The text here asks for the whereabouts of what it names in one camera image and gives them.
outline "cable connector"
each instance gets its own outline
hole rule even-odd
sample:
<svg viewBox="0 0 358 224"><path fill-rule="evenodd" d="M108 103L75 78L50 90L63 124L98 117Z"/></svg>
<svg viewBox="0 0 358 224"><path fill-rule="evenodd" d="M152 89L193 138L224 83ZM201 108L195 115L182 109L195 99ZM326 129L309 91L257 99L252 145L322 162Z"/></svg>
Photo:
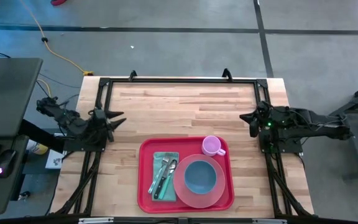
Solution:
<svg viewBox="0 0 358 224"><path fill-rule="evenodd" d="M93 72L92 71L84 71L83 75L84 76L93 76Z"/></svg>

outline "pink cup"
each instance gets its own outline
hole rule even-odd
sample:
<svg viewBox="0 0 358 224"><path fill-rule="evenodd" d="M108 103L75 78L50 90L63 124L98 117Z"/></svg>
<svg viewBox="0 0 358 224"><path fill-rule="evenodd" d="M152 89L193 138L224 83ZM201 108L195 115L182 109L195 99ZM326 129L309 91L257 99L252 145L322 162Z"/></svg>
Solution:
<svg viewBox="0 0 358 224"><path fill-rule="evenodd" d="M216 154L224 156L226 151L221 149L221 141L215 136L206 136L203 140L203 153L207 156L215 156Z"/></svg>

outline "utensil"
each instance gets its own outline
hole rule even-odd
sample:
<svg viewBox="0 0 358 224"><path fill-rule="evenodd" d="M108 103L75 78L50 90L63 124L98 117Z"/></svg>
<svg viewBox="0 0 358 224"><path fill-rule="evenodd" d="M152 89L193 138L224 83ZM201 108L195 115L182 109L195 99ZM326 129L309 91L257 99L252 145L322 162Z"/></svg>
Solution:
<svg viewBox="0 0 358 224"><path fill-rule="evenodd" d="M216 154L224 156L226 154L226 151L221 149L221 141L216 136L204 138L202 151L206 156L215 156Z"/></svg>
<svg viewBox="0 0 358 224"><path fill-rule="evenodd" d="M165 170L164 170L164 173L162 174L161 180L160 180L160 182L158 183L157 189L155 190L155 193L154 193L154 199L158 199L158 195L159 195L160 192L161 192L162 185L164 184L164 181L167 179L169 167L171 166L172 162L173 162L173 161L171 161L171 162L169 163L169 166L166 166L166 168L165 168Z"/></svg>
<svg viewBox="0 0 358 224"><path fill-rule="evenodd" d="M169 171L168 171L168 177L167 179L165 180L165 183L161 189L161 192L160 192L160 195L158 195L158 199L162 200L164 198L164 195L165 195L165 191L167 190L167 187L169 185L169 180L173 174L173 171L175 171L175 169L177 168L177 164L178 162L174 159L172 160L172 162L170 163L169 165Z"/></svg>
<svg viewBox="0 0 358 224"><path fill-rule="evenodd" d="M216 185L207 194L195 194L185 185L186 167L192 162L200 160L210 163L216 171ZM224 189L226 188L226 176L222 167L215 159L202 154L194 154L182 159L178 164L173 176L173 187L178 198L189 207L206 208L219 203L219 199L223 198Z"/></svg>
<svg viewBox="0 0 358 224"><path fill-rule="evenodd" d="M149 190L147 191L147 193L151 194L151 193L153 192L154 185L155 185L155 183L158 181L158 178L160 177L162 168L163 168L165 165L168 165L168 161L169 161L169 156L168 156L167 153L165 153L164 158L162 158L162 161L161 161L161 168L160 168L160 170L158 171L157 175L154 177L154 180L153 180L153 182L152 182L152 185L150 186L150 188L149 188Z"/></svg>
<svg viewBox="0 0 358 224"><path fill-rule="evenodd" d="M216 171L206 161L194 161L186 167L185 184L196 194L207 194L216 185Z"/></svg>

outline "blue bowl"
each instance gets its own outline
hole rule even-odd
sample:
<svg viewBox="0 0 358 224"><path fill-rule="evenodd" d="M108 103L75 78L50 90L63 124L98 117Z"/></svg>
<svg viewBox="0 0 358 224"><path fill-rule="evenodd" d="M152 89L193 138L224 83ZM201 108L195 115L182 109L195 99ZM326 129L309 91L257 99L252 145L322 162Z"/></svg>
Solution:
<svg viewBox="0 0 358 224"><path fill-rule="evenodd" d="M194 161L185 171L186 187L196 194L207 194L216 185L216 171L206 161Z"/></svg>

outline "cup handle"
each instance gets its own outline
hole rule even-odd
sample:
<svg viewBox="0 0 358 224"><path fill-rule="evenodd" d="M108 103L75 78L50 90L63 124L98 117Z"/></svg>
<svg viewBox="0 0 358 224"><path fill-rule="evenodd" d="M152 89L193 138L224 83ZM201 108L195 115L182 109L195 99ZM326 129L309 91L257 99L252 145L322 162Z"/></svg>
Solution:
<svg viewBox="0 0 358 224"><path fill-rule="evenodd" d="M226 154L226 151L223 149L218 150L218 155L224 156Z"/></svg>

